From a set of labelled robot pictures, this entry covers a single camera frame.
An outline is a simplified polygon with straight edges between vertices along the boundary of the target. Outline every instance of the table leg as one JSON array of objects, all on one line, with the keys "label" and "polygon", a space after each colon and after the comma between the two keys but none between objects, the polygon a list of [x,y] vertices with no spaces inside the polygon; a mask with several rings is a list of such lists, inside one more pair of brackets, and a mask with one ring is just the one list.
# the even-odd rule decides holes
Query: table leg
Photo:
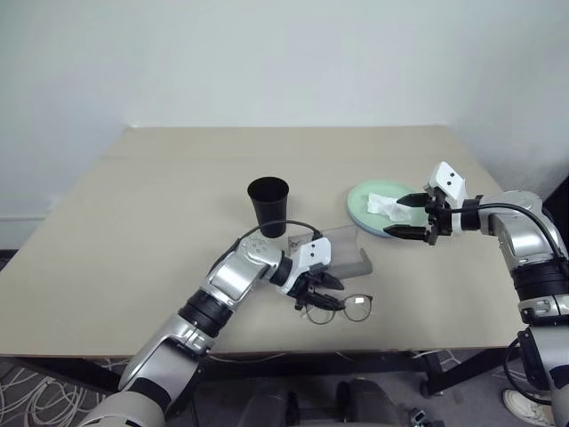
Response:
[{"label": "table leg", "polygon": [[[483,350],[448,371],[431,371],[428,374],[428,380],[421,384],[421,394],[423,396],[433,396],[458,383],[462,383],[501,366],[505,351],[506,349],[502,347]],[[511,353],[510,360],[517,358],[519,358],[519,351],[518,349],[514,349]]]}]

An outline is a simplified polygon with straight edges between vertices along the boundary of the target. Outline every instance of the wire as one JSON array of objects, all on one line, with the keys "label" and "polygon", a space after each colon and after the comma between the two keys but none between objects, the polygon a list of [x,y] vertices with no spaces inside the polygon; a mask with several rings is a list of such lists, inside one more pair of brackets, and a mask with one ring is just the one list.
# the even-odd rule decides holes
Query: wire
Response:
[{"label": "wire", "polygon": [[105,363],[100,365],[100,367],[104,367],[105,369],[108,369],[109,371],[112,371],[113,367],[123,367],[125,365],[128,365],[128,363],[131,361],[130,359],[121,359],[121,360],[114,362],[110,358],[104,358],[104,360],[105,360]]},{"label": "wire", "polygon": [[[506,375],[501,375],[499,373],[492,374],[492,376],[494,378],[500,378],[502,380],[508,380],[508,377]],[[522,383],[529,383],[524,377],[519,376],[519,375],[512,374],[512,378],[514,378],[516,381],[521,381]]]},{"label": "wire", "polygon": [[296,220],[275,220],[275,221],[263,222],[261,225],[258,225],[257,227],[250,229],[243,236],[241,236],[239,238],[239,240],[246,238],[247,236],[251,236],[255,231],[260,230],[263,227],[268,227],[269,225],[277,225],[277,224],[300,225],[301,227],[306,227],[307,229],[312,230],[314,232],[314,237],[313,237],[314,239],[322,237],[322,232],[319,229],[311,226],[310,224],[308,224],[306,222],[301,222],[301,221],[296,221]]},{"label": "wire", "polygon": [[448,212],[450,214],[463,214],[465,212],[481,211],[483,209],[510,209],[512,211],[517,211],[520,212],[521,214],[524,214],[530,220],[532,220],[535,223],[535,225],[538,226],[541,233],[543,233],[543,236],[548,241],[548,244],[551,247],[551,250],[553,251],[555,257],[558,258],[558,260],[565,258],[564,255],[561,253],[561,250],[559,249],[559,246],[557,245],[556,241],[551,236],[551,233],[549,233],[548,228],[543,223],[543,221],[535,213],[523,208],[522,206],[513,205],[511,203],[487,203],[485,205],[476,205],[476,206],[473,205],[473,206],[462,207],[460,209],[440,209],[439,212],[442,211],[442,212]]},{"label": "wire", "polygon": [[199,427],[199,419],[197,418],[196,400],[194,399],[193,396],[189,400],[189,412],[192,416],[192,423],[194,424],[194,427]]},{"label": "wire", "polygon": [[[24,427],[43,427],[48,425],[69,427],[78,414],[92,410],[92,408],[83,407],[87,397],[87,390],[59,383],[51,377],[42,378],[39,383],[33,385],[31,391],[6,405],[5,391],[40,376],[32,374],[21,378],[24,372],[26,372],[26,369],[22,368],[8,383],[0,383],[0,426],[5,426],[18,417],[23,416]],[[47,401],[43,402],[46,392],[53,390],[53,388],[56,389],[56,392]],[[99,393],[96,395],[96,402],[97,405],[100,403]],[[51,419],[44,419],[45,411],[49,411],[48,414],[52,417]],[[11,412],[16,414],[5,418]]]},{"label": "wire", "polygon": [[282,358],[283,356],[286,356],[286,353],[274,354],[273,356],[268,356],[263,359],[255,359],[255,360],[233,360],[233,359],[216,358],[215,356],[208,356],[207,358],[223,363],[261,363],[276,358]]},{"label": "wire", "polygon": [[528,394],[525,391],[523,391],[520,388],[520,386],[517,385],[517,383],[514,381],[512,374],[509,372],[509,368],[508,368],[509,355],[511,354],[511,352],[516,347],[516,344],[518,344],[518,343],[519,343],[519,340],[516,338],[514,341],[512,341],[512,343],[508,346],[508,348],[506,349],[506,352],[504,353],[504,362],[503,362],[502,366],[504,368],[504,374],[506,375],[506,378],[508,378],[508,381],[510,384],[512,384],[512,387],[514,387],[514,389],[516,389],[516,391],[518,393],[520,393],[522,396],[524,396],[526,399],[531,400],[532,402],[535,402],[539,405],[551,406],[550,400],[535,398],[531,394]]},{"label": "wire", "polygon": [[513,375],[517,375],[517,376],[520,376],[520,377],[522,377],[522,378],[524,378],[524,379],[527,379],[527,378],[525,377],[525,374],[522,373],[522,372],[515,371],[515,370],[513,370],[513,369],[510,369],[509,371],[510,371]]},{"label": "wire", "polygon": [[338,356],[340,356],[342,359],[346,359],[349,360],[350,362],[355,362],[355,360],[353,358],[349,358],[348,356],[346,356],[345,354],[340,353],[339,351],[335,351],[334,353],[336,353]]},{"label": "wire", "polygon": [[441,351],[444,351],[444,350],[430,350],[430,351],[424,351],[424,352],[422,352],[422,353],[419,353],[419,354],[414,355],[411,359],[422,358],[423,356],[427,356],[428,354],[440,353]]},{"label": "wire", "polygon": [[213,271],[213,269],[215,267],[217,267],[218,264],[221,261],[223,261],[229,254],[231,254],[232,252],[234,252],[237,249],[237,246],[239,246],[239,243],[241,242],[241,240],[243,240],[246,237],[251,236],[255,231],[260,230],[262,227],[267,227],[269,225],[277,225],[277,224],[300,225],[301,227],[306,227],[307,229],[310,229],[314,232],[314,235],[312,237],[313,240],[322,237],[322,232],[319,229],[311,226],[310,224],[308,224],[306,222],[301,222],[301,221],[296,221],[296,220],[275,220],[275,221],[263,222],[261,225],[258,225],[257,227],[254,227],[254,228],[250,229],[249,231],[247,231],[244,235],[242,235],[240,238],[238,238],[233,243],[233,245],[231,245],[229,247],[229,249],[227,251],[225,251],[223,254],[221,254],[220,257],[217,260],[215,260],[215,262],[213,263],[212,267],[208,271],[208,274],[211,273]]},{"label": "wire", "polygon": [[441,362],[440,362],[441,365],[444,365],[444,364],[446,364],[446,363],[448,363],[448,362],[453,362],[453,363],[456,363],[457,365],[460,365],[460,364],[462,363],[460,360],[458,360],[458,359],[454,356],[454,354],[453,354],[452,351],[450,351],[450,350],[448,350],[448,349],[445,350],[445,351],[447,352],[447,354],[449,355],[449,357],[448,357],[447,359],[441,361]]},{"label": "wire", "polygon": [[3,381],[5,378],[8,378],[8,375],[11,374],[14,369],[16,369],[16,366],[15,366],[15,365],[12,366],[10,369],[8,369],[8,372],[6,372],[6,373],[2,376],[2,378],[0,378],[0,385],[1,385],[2,381]]}]

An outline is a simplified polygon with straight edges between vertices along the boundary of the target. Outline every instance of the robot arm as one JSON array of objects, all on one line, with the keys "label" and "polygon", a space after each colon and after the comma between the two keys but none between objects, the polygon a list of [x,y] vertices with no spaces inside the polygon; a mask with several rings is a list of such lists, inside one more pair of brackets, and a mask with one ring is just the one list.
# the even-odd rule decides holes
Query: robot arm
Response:
[{"label": "robot arm", "polygon": [[80,426],[163,426],[164,414],[195,387],[201,374],[200,358],[260,279],[295,298],[299,294],[309,301],[326,297],[332,306],[341,304],[303,285],[307,274],[330,263],[327,238],[307,243],[292,259],[255,236],[238,240],[233,249],[212,268],[186,305],[132,358],[121,376],[120,391],[93,409]]},{"label": "robot arm", "polygon": [[542,212],[541,199],[527,191],[469,199],[464,180],[445,162],[435,168],[425,190],[397,202],[425,207],[429,229],[394,225],[385,231],[430,245],[438,236],[460,235],[465,230],[498,238],[519,297],[520,315],[529,325],[518,333],[528,381],[540,390],[551,390],[556,424],[569,426],[567,249],[556,226]]}]

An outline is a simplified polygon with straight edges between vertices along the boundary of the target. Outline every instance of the black cable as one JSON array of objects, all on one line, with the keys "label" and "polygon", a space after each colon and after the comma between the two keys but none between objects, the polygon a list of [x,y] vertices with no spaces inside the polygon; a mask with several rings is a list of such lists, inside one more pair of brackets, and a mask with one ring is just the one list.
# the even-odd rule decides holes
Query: black cable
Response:
[{"label": "black cable", "polygon": [[241,236],[239,238],[239,240],[241,240],[242,238],[246,238],[247,236],[251,236],[255,231],[260,230],[263,227],[267,227],[269,225],[277,225],[277,224],[294,224],[294,225],[300,225],[301,227],[306,227],[307,229],[310,229],[313,231],[314,235],[313,235],[313,240],[316,240],[317,238],[321,238],[322,237],[322,233],[320,232],[319,229],[311,226],[310,224],[307,224],[306,222],[301,222],[301,221],[295,221],[295,220],[275,220],[275,221],[269,221],[269,222],[263,222],[261,225],[258,225],[257,227],[250,229],[249,231],[247,231],[243,236]]},{"label": "black cable", "polygon": [[7,371],[4,375],[2,375],[2,378],[0,378],[0,383],[1,383],[5,378],[8,378],[8,375],[11,374],[14,369],[16,369],[16,366],[15,366],[15,365],[12,365],[12,367],[11,367],[10,369],[8,369],[8,371]]},{"label": "black cable", "polygon": [[541,233],[543,233],[543,236],[548,241],[555,257],[558,258],[558,260],[565,258],[543,221],[535,213],[523,208],[522,206],[513,205],[511,203],[487,203],[485,205],[467,206],[460,209],[441,209],[439,211],[448,212],[450,214],[462,214],[465,212],[481,211],[483,209],[510,209],[524,214],[538,226]]},{"label": "black cable", "polygon": [[199,419],[197,418],[196,400],[194,399],[193,396],[189,400],[189,412],[192,416],[192,423],[194,424],[194,427],[199,427]]},{"label": "black cable", "polygon": [[508,378],[508,381],[510,384],[512,384],[512,387],[514,387],[514,389],[516,389],[516,391],[518,393],[520,393],[522,396],[524,396],[526,399],[531,400],[532,402],[535,402],[537,404],[540,405],[547,405],[547,406],[551,406],[551,401],[550,400],[544,400],[544,399],[539,399],[539,398],[535,398],[534,396],[532,396],[531,394],[526,393],[525,391],[523,391],[519,385],[517,385],[517,383],[514,381],[514,378],[512,377],[511,373],[509,372],[509,368],[508,368],[508,362],[509,362],[509,355],[512,353],[512,351],[514,350],[514,348],[516,347],[516,344],[519,343],[519,340],[516,338],[514,341],[512,341],[512,344],[510,344],[508,346],[508,348],[506,349],[506,352],[504,353],[504,363],[502,364],[503,368],[504,368],[504,374],[506,374],[506,378]]},{"label": "black cable", "polygon": [[258,225],[257,227],[250,229],[244,235],[242,235],[240,238],[238,238],[235,241],[235,243],[229,247],[229,249],[227,251],[225,251],[223,254],[221,254],[221,256],[217,260],[215,260],[215,262],[213,263],[212,267],[210,268],[210,270],[208,271],[207,274],[211,273],[212,270],[215,267],[217,267],[217,265],[221,261],[223,261],[226,256],[228,256],[229,254],[234,252],[237,249],[237,246],[239,246],[239,243],[241,242],[241,240],[243,240],[244,238],[246,238],[248,236],[251,236],[255,231],[260,230],[262,227],[266,227],[269,225],[283,224],[283,223],[300,225],[301,227],[306,227],[307,229],[312,230],[313,231],[312,240],[316,240],[317,238],[322,237],[322,232],[319,229],[311,226],[310,224],[308,224],[306,222],[301,222],[301,221],[296,221],[296,220],[275,220],[275,221],[263,222],[261,225]]}]

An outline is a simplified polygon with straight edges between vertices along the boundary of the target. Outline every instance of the white wall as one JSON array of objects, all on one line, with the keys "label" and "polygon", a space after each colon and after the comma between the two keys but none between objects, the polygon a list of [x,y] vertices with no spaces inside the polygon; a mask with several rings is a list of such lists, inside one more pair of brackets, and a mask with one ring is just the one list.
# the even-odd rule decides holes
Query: white wall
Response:
[{"label": "white wall", "polygon": [[[4,0],[0,217],[44,214],[127,125],[446,124],[545,197],[569,170],[568,19],[566,0]],[[0,247],[36,225],[0,222]]]}]

